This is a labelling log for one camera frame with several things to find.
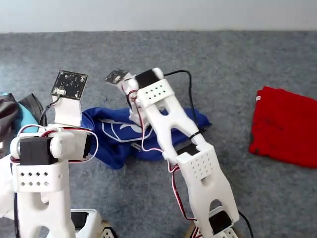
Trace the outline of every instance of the black cloth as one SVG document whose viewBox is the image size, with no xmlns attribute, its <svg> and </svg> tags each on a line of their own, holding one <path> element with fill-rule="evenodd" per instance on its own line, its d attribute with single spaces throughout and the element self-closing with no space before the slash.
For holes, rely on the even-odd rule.
<svg viewBox="0 0 317 238">
<path fill-rule="evenodd" d="M 11 93 L 0 96 L 0 141 L 4 141 L 19 116 L 20 108 L 14 96 Z"/>
</svg>

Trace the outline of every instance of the gray carpet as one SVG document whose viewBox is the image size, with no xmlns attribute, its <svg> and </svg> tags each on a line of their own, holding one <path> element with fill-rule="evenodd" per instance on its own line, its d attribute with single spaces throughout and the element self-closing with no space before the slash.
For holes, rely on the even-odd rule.
<svg viewBox="0 0 317 238">
<path fill-rule="evenodd" d="M 256 91 L 281 87 L 317 99 L 317 32 L 70 32 L 0 35 L 0 91 L 21 99 L 33 92 L 45 105 L 59 69 L 89 74 L 83 109 L 126 107 L 106 85 L 114 68 L 139 73 L 184 68 L 194 78 L 193 98 L 213 126 L 215 146 L 239 209 L 257 238 L 317 235 L 317 170 L 248 153 Z M 185 75 L 170 77 L 189 106 Z M 185 221 L 170 186 L 166 162 L 129 160 L 113 171 L 95 159 L 70 167 L 72 207 L 96 208 L 121 238 L 178 238 Z M 186 186 L 177 184 L 187 210 Z M 249 237 L 246 225 L 238 229 Z M 0 237 L 13 222 L 0 219 Z"/>
</svg>

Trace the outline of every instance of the white plastic part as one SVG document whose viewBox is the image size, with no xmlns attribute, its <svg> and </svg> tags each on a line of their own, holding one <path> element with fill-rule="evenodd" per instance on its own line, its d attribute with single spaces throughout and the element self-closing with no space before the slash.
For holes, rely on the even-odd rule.
<svg viewBox="0 0 317 238">
<path fill-rule="evenodd" d="M 166 79 L 139 89 L 138 101 L 157 134 L 164 158 L 179 164 L 188 187 L 190 206 L 197 219 L 196 226 L 204 238 L 212 238 L 209 217 L 210 205 L 214 200 L 218 199 L 222 203 L 232 223 L 239 219 L 230 184 L 220 168 L 213 146 L 206 143 L 201 134 L 197 134 L 192 142 L 197 145 L 199 153 L 194 156 L 186 152 L 177 155 L 172 144 L 171 129 L 176 128 L 188 137 L 199 130 L 187 117 Z M 162 105 L 168 111 L 166 116 L 159 111 Z"/>
<path fill-rule="evenodd" d="M 172 144 L 171 129 L 176 128 L 190 137 L 199 131 L 195 123 L 186 115 L 166 79 L 139 89 L 138 101 L 157 134 L 158 143 L 164 151 L 163 157 L 176 164 L 177 153 Z M 162 105 L 168 112 L 166 116 L 159 111 Z M 192 138 L 192 142 L 197 145 L 204 143 L 205 139 L 198 134 Z"/>
<path fill-rule="evenodd" d="M 75 238 L 75 227 L 70 215 L 68 161 L 61 160 L 54 165 L 29 166 L 32 167 L 29 169 L 31 176 L 21 176 L 21 172 L 27 172 L 27 168 L 24 168 L 26 166 L 17 165 L 13 168 L 14 189 L 18 192 L 21 238 L 37 238 L 41 227 L 47 227 L 54 238 Z M 22 181 L 35 184 L 21 186 Z M 50 191 L 49 202 L 44 204 L 40 192 L 47 191 Z"/>
<path fill-rule="evenodd" d="M 20 158 L 20 152 L 18 150 L 19 148 L 19 143 L 20 143 L 21 137 L 15 137 L 10 144 L 10 153 L 11 155 L 16 158 L 19 159 Z"/>
<path fill-rule="evenodd" d="M 152 71 L 155 73 L 158 79 L 164 79 L 164 73 L 160 68 L 152 68 Z"/>
<path fill-rule="evenodd" d="M 172 95 L 174 95 L 174 91 L 166 79 L 162 79 L 138 91 L 138 99 L 142 108 L 147 108 Z"/>
<path fill-rule="evenodd" d="M 75 152 L 75 135 L 69 131 L 61 131 L 51 140 L 50 150 L 54 158 L 66 159 Z"/>
<path fill-rule="evenodd" d="M 69 184 L 63 160 L 52 165 L 12 166 L 15 192 L 57 192 Z"/>
<path fill-rule="evenodd" d="M 232 223 L 239 220 L 239 214 L 229 181 L 220 168 L 214 147 L 202 143 L 196 149 L 199 153 L 191 156 L 184 152 L 177 157 L 177 162 L 187 184 L 190 207 L 197 219 L 195 224 L 203 237 L 209 238 L 213 236 L 209 223 L 209 217 L 213 213 L 209 210 L 214 200 L 221 202 Z"/>
<path fill-rule="evenodd" d="M 106 233 L 110 235 L 109 237 L 114 237 L 110 229 L 106 229 L 104 226 L 99 212 L 95 209 L 71 209 L 71 212 L 87 212 L 87 220 L 85 226 L 76 231 L 76 238 L 104 238 L 107 237 Z M 49 232 L 47 238 L 54 238 L 52 233 Z"/>
<path fill-rule="evenodd" d="M 52 96 L 53 101 L 57 100 L 57 96 Z M 80 126 L 82 114 L 80 100 L 69 98 L 60 98 L 54 106 L 55 123 Z"/>
<path fill-rule="evenodd" d="M 13 183 L 10 156 L 0 159 L 0 217 L 13 219 Z"/>
<path fill-rule="evenodd" d="M 217 235 L 213 236 L 213 238 L 238 238 L 238 236 L 232 228 L 228 228 L 219 232 Z"/>
<path fill-rule="evenodd" d="M 135 75 L 132 75 L 130 73 L 127 73 L 125 75 L 125 77 L 123 78 L 123 80 L 121 80 L 118 84 L 117 87 L 119 88 L 119 90 L 124 94 L 124 95 L 128 95 L 131 91 L 137 91 L 139 90 L 139 83 L 137 82 L 137 80 L 135 79 Z M 129 102 L 131 104 L 131 108 L 129 110 L 129 119 L 131 121 L 133 121 L 135 124 L 137 124 L 138 126 L 141 126 L 140 124 L 140 117 L 137 111 L 137 106 L 136 103 L 134 102 L 134 98 L 137 96 L 137 93 L 131 93 L 129 95 Z M 147 126 L 149 125 L 149 122 L 147 120 L 147 118 L 145 117 L 144 112 L 141 110 L 141 108 L 139 108 L 139 113 L 141 115 L 141 118 L 143 120 L 143 124 L 144 127 L 147 128 Z"/>
</svg>

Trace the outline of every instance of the red cloth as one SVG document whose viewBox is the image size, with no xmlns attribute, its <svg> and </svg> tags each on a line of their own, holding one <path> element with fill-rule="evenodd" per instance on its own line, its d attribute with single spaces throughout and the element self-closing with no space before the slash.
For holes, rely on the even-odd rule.
<svg viewBox="0 0 317 238">
<path fill-rule="evenodd" d="M 283 89 L 257 93 L 251 153 L 317 168 L 317 101 Z"/>
</svg>

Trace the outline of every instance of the red and white wire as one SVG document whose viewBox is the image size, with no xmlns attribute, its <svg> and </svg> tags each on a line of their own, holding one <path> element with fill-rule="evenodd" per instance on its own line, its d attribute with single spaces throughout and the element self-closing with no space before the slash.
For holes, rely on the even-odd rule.
<svg viewBox="0 0 317 238">
<path fill-rule="evenodd" d="M 21 129 L 19 129 L 17 136 L 19 136 L 26 128 L 29 128 L 29 127 L 38 127 L 38 128 L 42 128 L 43 130 L 46 130 L 44 126 L 37 125 L 37 124 L 28 124 L 21 127 Z"/>
<path fill-rule="evenodd" d="M 193 232 L 193 235 L 192 235 L 192 238 L 201 238 L 203 237 L 202 234 L 198 234 L 200 231 L 199 231 L 199 228 L 198 227 L 195 227 L 194 229 L 194 232 Z"/>
<path fill-rule="evenodd" d="M 163 150 L 161 150 L 159 148 L 155 148 L 155 147 L 151 148 L 151 149 L 145 149 L 144 148 L 144 137 L 145 137 L 144 123 L 143 123 L 143 120 L 142 120 L 138 105 L 137 105 L 137 103 L 135 101 L 134 101 L 134 103 L 135 103 L 135 107 L 136 107 L 138 115 L 139 115 L 140 125 L 141 125 L 141 129 L 142 129 L 142 140 L 141 140 L 141 148 L 142 148 L 142 150 L 145 151 L 145 152 L 156 150 L 156 151 L 159 151 L 159 152 L 163 153 Z"/>
<path fill-rule="evenodd" d="M 172 188 L 173 188 L 173 192 L 174 192 L 174 195 L 176 197 L 176 200 L 177 200 L 177 203 L 178 203 L 178 206 L 179 206 L 179 209 L 181 210 L 182 214 L 183 214 L 183 217 L 188 220 L 188 221 L 196 221 L 197 219 L 194 218 L 194 217 L 187 217 L 186 215 L 186 212 L 185 212 L 185 209 L 184 209 L 184 206 L 183 206 L 183 203 L 182 203 L 182 200 L 179 196 L 179 193 L 177 191 L 177 187 L 176 187 L 176 183 L 175 183 L 175 173 L 177 171 L 180 171 L 180 168 L 176 168 L 173 172 L 172 172 Z"/>
<path fill-rule="evenodd" d="M 98 149 L 99 149 L 99 141 L 98 141 L 97 135 L 96 135 L 94 132 L 92 132 L 92 131 L 89 130 L 89 129 L 80 128 L 80 127 L 59 127 L 59 128 L 62 128 L 62 129 L 64 129 L 64 130 L 85 131 L 85 132 L 87 132 L 87 133 L 93 135 L 93 136 L 96 138 L 96 150 L 95 150 L 95 152 L 93 153 L 92 157 L 90 157 L 89 159 L 85 159 L 85 160 L 69 160 L 69 163 L 70 163 L 70 164 L 88 162 L 88 161 L 90 161 L 91 159 L 93 159 L 93 158 L 96 156 L 96 154 L 97 154 L 97 152 L 98 152 Z M 45 132 L 41 135 L 41 137 L 45 137 L 45 136 L 48 136 L 49 134 L 51 134 L 51 133 L 53 133 L 53 132 L 57 132 L 59 128 L 57 128 L 56 130 L 48 130 L 48 131 L 45 131 Z"/>
</svg>

